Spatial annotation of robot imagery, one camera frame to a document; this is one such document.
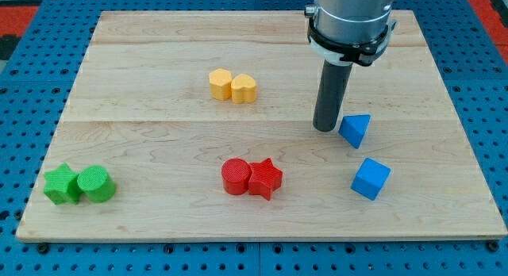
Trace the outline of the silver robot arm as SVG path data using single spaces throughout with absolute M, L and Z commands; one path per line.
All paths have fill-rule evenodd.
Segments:
M 314 0 L 306 6 L 310 47 L 325 61 L 368 67 L 386 50 L 394 0 Z

